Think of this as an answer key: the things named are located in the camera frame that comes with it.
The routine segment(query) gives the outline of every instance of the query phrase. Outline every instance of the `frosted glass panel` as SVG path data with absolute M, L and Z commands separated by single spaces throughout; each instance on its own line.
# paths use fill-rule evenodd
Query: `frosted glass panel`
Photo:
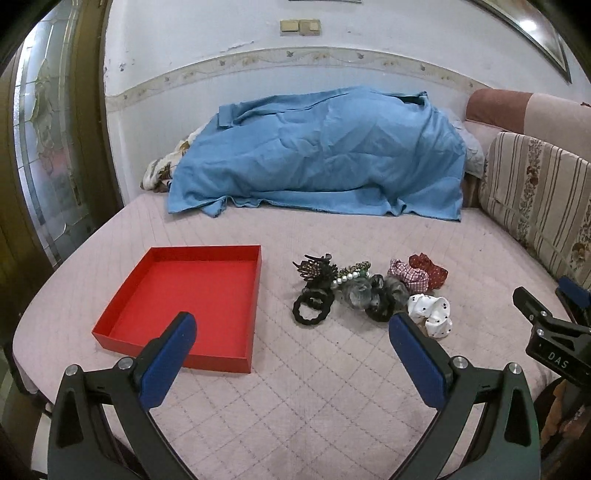
M 79 1 L 60 2 L 27 36 L 14 95 L 19 177 L 37 235 L 55 267 L 95 230 L 76 180 L 67 101 Z

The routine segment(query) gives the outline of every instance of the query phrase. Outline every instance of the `blue blanket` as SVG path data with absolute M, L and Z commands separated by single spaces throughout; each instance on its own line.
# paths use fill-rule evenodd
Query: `blue blanket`
M 416 95 L 351 87 L 220 107 L 174 172 L 168 211 L 272 205 L 458 220 L 465 145 Z

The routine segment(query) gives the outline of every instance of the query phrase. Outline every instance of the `white wall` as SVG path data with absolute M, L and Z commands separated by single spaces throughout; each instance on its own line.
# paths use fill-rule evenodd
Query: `white wall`
M 319 37 L 280 37 L 279 20 L 319 18 Z M 364 48 L 454 70 L 497 88 L 591 100 L 567 51 L 572 85 L 519 33 L 468 0 L 114 0 L 106 35 L 105 90 L 227 51 L 294 46 Z
M 280 36 L 279 21 L 289 18 L 319 18 L 322 35 Z M 572 84 L 528 40 L 469 0 L 364 0 L 362 5 L 288 0 L 113 0 L 106 33 L 105 93 L 121 98 L 142 82 L 222 55 L 320 46 L 398 54 L 445 67 L 491 87 L 591 103 L 591 84 L 570 50 Z M 468 99 L 466 92 L 424 79 L 346 67 L 253 70 L 164 89 L 108 114 L 113 159 L 125 203 L 141 192 L 139 181 L 147 164 L 170 152 L 220 104 L 361 83 L 390 91 L 426 90 L 435 105 L 448 106 L 460 116 Z

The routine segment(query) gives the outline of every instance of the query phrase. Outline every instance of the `floral striped fabric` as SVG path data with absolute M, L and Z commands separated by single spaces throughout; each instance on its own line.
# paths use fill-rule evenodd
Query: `floral striped fabric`
M 499 133 L 486 157 L 479 198 L 555 278 L 591 288 L 591 166 L 554 145 Z

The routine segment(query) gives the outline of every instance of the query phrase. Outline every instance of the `wallpaper border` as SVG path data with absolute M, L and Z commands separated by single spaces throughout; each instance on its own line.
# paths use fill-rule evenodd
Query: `wallpaper border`
M 471 95 L 484 83 L 431 63 L 374 50 L 335 47 L 265 48 L 202 60 L 163 73 L 119 95 L 106 96 L 107 112 L 123 110 L 154 95 L 203 79 L 275 67 L 354 67 L 397 73 L 438 83 Z

